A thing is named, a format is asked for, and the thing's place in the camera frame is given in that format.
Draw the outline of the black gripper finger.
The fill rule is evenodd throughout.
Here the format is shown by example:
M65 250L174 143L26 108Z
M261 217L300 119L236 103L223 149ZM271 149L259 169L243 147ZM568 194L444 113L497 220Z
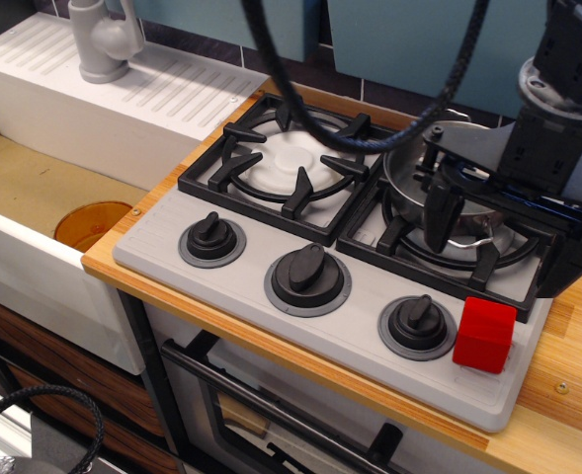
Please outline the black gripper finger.
M444 251L463 207L464 197L458 189L446 183L431 185L423 215L424 239L431 251Z
M538 226L553 237L542 261L538 298L554 298L582 277L582 221L540 218Z

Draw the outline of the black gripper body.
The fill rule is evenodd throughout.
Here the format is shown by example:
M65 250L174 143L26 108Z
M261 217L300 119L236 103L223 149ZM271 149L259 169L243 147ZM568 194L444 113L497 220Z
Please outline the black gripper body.
M540 218L582 221L582 128L547 120L518 120L500 128L436 123L423 138L444 155L434 183L458 189L464 200L538 225Z

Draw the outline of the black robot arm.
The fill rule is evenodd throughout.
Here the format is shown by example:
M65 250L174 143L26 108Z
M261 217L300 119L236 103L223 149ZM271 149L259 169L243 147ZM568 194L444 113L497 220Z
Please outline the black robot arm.
M467 201L549 233L537 287L554 297L582 277L582 1L548 4L518 88L524 104L511 125L425 133L424 235L441 252Z

